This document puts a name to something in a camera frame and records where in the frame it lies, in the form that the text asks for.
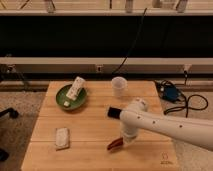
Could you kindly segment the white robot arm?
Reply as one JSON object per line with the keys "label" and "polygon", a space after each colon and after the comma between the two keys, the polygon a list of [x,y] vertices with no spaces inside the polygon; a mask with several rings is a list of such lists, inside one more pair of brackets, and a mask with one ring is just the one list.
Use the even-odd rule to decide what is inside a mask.
{"label": "white robot arm", "polygon": [[213,151],[213,121],[153,114],[147,109],[142,98],[122,109],[121,135],[125,143],[134,141],[138,130],[145,129]]}

